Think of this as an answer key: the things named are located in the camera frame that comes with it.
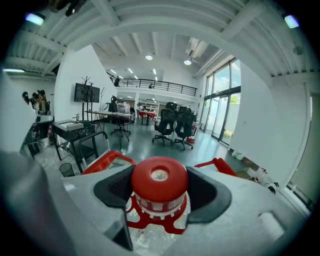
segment white column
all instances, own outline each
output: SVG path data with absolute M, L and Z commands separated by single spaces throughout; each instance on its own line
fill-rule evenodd
M 135 93 L 135 100 L 134 100 L 134 110 L 135 110 L 135 114 L 137 114 L 137 109 L 138 109 L 138 106 L 137 104 L 139 103 L 139 92 L 136 92 Z

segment glass door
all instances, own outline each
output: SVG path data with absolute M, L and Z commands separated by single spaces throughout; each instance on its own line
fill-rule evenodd
M 217 109 L 217 114 L 216 114 L 216 118 L 215 118 L 215 124 L 214 124 L 213 131 L 211 134 L 211 136 L 217 140 L 221 140 L 222 130 L 225 125 L 225 117 L 226 117 L 226 113 L 227 113 L 228 99 L 229 99 L 228 95 L 222 96 L 219 98 L 218 109 Z
M 212 131 L 214 130 L 218 108 L 219 108 L 219 97 L 215 97 L 211 100 L 209 118 L 207 120 L 206 129 L 205 129 L 206 134 L 211 135 Z
M 205 128 L 206 128 L 209 109 L 210 109 L 210 99 L 207 99 L 204 101 L 202 116 L 201 116 L 201 120 L 200 120 L 200 130 L 203 132 L 205 131 Z

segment chair base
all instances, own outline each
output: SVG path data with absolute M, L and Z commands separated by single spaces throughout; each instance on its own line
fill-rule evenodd
M 165 135 L 161 134 L 161 135 L 155 135 L 154 138 L 152 139 L 152 143 L 155 142 L 155 140 L 158 140 L 158 139 L 162 139 L 162 142 L 163 142 L 163 146 L 165 147 L 166 144 L 165 144 L 165 140 L 167 141 L 170 141 L 172 143 L 172 139 L 169 139 L 167 137 L 165 137 Z
M 191 149 L 192 149 L 192 150 L 194 149 L 194 146 L 193 146 L 192 144 L 186 142 L 184 138 L 183 138 L 183 139 L 177 139 L 177 138 L 175 138 L 174 141 L 171 142 L 172 145 L 173 145 L 173 144 L 176 144 L 176 143 L 181 143 L 182 146 L 183 146 L 183 150 L 186 150 L 185 144 L 191 146 Z

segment glass wall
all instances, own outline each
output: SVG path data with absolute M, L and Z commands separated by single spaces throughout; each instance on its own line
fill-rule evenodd
M 206 79 L 200 129 L 229 145 L 236 128 L 240 92 L 240 61 L 233 59 Z

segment red table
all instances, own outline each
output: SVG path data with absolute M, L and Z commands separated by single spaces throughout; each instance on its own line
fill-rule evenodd
M 146 123 L 145 125 L 149 124 L 149 118 L 155 118 L 156 113 L 155 112 L 148 112 L 148 111 L 139 111 L 139 115 L 141 117 L 141 124 L 143 125 L 144 122 L 144 116 L 146 115 Z

